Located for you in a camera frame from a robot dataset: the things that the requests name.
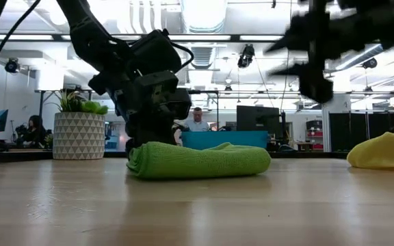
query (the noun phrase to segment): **blue bin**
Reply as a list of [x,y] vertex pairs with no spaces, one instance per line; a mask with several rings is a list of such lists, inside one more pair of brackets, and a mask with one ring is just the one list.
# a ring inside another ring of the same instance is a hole
[[266,131],[208,131],[182,133],[183,147],[195,150],[205,150],[223,143],[266,148],[267,139],[268,133]]

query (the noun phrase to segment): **yellow towel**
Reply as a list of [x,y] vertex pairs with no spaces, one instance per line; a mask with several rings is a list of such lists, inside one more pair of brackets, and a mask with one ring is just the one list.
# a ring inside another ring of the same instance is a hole
[[355,146],[347,156],[352,167],[394,168],[394,133],[367,140]]

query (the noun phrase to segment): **security camera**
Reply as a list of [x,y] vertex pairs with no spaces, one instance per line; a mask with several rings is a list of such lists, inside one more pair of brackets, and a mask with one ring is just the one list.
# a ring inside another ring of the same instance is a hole
[[368,69],[368,68],[376,68],[376,66],[378,65],[378,62],[376,61],[375,58],[372,58],[366,62],[364,62],[363,64],[361,64],[361,66],[364,69]]
[[254,48],[253,44],[246,44],[243,53],[239,56],[238,68],[247,68],[253,61]]
[[9,58],[4,68],[6,72],[17,74],[21,70],[21,66],[18,63],[18,58]]

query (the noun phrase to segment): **table surface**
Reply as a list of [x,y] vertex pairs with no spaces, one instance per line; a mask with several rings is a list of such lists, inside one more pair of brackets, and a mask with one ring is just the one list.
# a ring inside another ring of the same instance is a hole
[[144,182],[124,159],[6,163],[0,245],[394,246],[394,172],[275,159],[260,176]]

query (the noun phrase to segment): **planter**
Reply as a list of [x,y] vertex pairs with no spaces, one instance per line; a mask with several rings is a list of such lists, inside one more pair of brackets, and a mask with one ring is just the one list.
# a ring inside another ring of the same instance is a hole
[[94,113],[56,113],[53,158],[101,159],[105,151],[105,116]]

